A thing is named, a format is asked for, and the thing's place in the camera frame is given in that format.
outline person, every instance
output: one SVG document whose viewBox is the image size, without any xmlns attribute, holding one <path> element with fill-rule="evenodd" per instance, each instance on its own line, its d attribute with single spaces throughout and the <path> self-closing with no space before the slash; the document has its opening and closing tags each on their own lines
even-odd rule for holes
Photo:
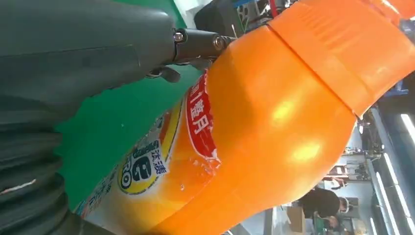
<svg viewBox="0 0 415 235">
<path fill-rule="evenodd" d="M 338 212 L 347 213 L 351 206 L 346 198 L 338 197 L 334 192 L 314 188 L 299 199 L 305 218 L 313 218 L 315 212 L 321 218 L 336 216 Z"/>
<path fill-rule="evenodd" d="M 324 227 L 329 229 L 330 231 L 341 233 L 345 230 L 342 226 L 342 221 L 338 216 L 329 216 L 327 218 L 323 218 L 323 220 Z"/>
</svg>

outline black ribbed hose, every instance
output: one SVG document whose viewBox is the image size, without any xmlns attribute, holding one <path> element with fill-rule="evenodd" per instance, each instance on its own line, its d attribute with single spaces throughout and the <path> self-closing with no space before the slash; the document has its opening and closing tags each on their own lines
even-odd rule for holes
<svg viewBox="0 0 415 235">
<path fill-rule="evenodd" d="M 68 210 L 53 127 L 171 62 L 171 19 L 109 0 L 1 0 L 0 26 L 0 235 L 112 234 Z"/>
</svg>

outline factory floor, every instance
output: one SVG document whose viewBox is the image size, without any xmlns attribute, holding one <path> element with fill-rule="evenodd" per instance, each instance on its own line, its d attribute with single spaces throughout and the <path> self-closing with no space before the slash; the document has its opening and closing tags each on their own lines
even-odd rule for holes
<svg viewBox="0 0 415 235">
<path fill-rule="evenodd" d="M 173 0 L 118 0 L 128 4 L 159 8 L 168 13 L 176 27 L 185 27 Z M 75 117 L 57 127 L 64 141 L 56 153 L 64 164 L 71 209 L 85 199 L 95 185 L 123 158 L 124 154 L 169 109 L 199 77 L 192 67 L 176 67 L 179 83 L 144 79 L 88 98 Z"/>
</svg>

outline fluorescent light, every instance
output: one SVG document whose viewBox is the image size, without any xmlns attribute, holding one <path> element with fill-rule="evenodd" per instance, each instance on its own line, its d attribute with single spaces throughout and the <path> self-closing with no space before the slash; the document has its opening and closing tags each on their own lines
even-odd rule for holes
<svg viewBox="0 0 415 235">
<path fill-rule="evenodd" d="M 411 121 L 411 118 L 408 114 L 401 114 L 401 118 L 403 120 L 403 124 L 405 124 L 406 129 L 408 129 L 409 135 L 412 138 L 412 141 L 415 144 L 415 126 Z"/>
<path fill-rule="evenodd" d="M 412 220 L 412 218 L 406 218 L 406 220 L 408 221 L 408 225 L 409 225 L 409 228 L 411 229 L 411 233 L 412 234 L 415 234 L 415 224 L 414 224 L 414 221 Z"/>
<path fill-rule="evenodd" d="M 383 157 L 385 158 L 386 165 L 388 166 L 389 173 L 391 174 L 393 184 L 397 185 L 398 184 L 398 178 L 396 177 L 395 171 L 392 167 L 392 163 L 391 163 L 391 160 L 389 159 L 389 155 L 387 153 L 384 153 Z"/>
<path fill-rule="evenodd" d="M 396 224 L 395 217 L 393 216 L 392 208 L 391 208 L 391 205 L 389 204 L 389 199 L 386 196 L 385 187 L 383 186 L 382 178 L 380 177 L 379 172 L 376 173 L 376 178 L 377 178 L 377 181 L 379 183 L 380 192 L 382 193 L 383 200 L 385 201 L 386 210 L 388 211 L 389 218 L 391 219 L 393 232 L 394 232 L 395 235 L 400 235 L 399 230 L 398 230 L 398 226 Z"/>
<path fill-rule="evenodd" d="M 233 30 L 233 34 L 235 35 L 235 38 L 238 38 L 238 35 L 236 35 L 236 31 L 235 31 L 235 26 L 233 26 L 233 24 L 231 24 L 232 30 Z"/>
<path fill-rule="evenodd" d="M 402 204 L 403 212 L 405 213 L 405 216 L 411 217 L 411 214 L 409 213 L 409 208 L 408 208 L 408 205 L 406 204 L 406 200 L 405 200 L 405 197 L 403 196 L 401 187 L 399 185 L 395 185 L 395 189 L 396 189 L 396 192 L 398 193 L 399 201 Z"/>
<path fill-rule="evenodd" d="M 373 221 L 373 218 L 370 218 L 370 224 L 372 225 L 372 230 L 373 230 L 373 235 L 377 235 L 377 231 L 376 231 L 376 227 L 375 227 L 375 222 Z"/>
</svg>

